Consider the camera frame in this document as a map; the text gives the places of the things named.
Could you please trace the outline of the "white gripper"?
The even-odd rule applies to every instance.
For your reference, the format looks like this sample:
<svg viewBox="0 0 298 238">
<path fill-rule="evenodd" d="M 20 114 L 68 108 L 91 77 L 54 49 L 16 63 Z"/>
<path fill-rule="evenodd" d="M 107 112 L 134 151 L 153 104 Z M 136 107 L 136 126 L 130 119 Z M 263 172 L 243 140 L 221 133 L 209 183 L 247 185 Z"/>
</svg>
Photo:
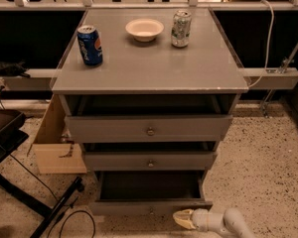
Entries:
<svg viewBox="0 0 298 238">
<path fill-rule="evenodd" d="M 203 232 L 224 231 L 224 216 L 220 213 L 211 213 L 205 209 L 185 209 L 173 214 L 175 222 L 189 230 L 196 229 Z"/>
</svg>

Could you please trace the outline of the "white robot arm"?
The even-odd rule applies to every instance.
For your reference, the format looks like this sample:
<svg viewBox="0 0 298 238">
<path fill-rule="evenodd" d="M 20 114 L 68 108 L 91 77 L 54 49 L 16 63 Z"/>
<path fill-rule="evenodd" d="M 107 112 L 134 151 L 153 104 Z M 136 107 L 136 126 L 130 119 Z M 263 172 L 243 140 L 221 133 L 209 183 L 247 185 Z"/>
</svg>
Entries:
<svg viewBox="0 0 298 238">
<path fill-rule="evenodd" d="M 215 232 L 222 238 L 255 238 L 236 208 L 228 208 L 224 213 L 212 213 L 202 208 L 185 209 L 175 212 L 173 219 L 186 229 Z"/>
</svg>

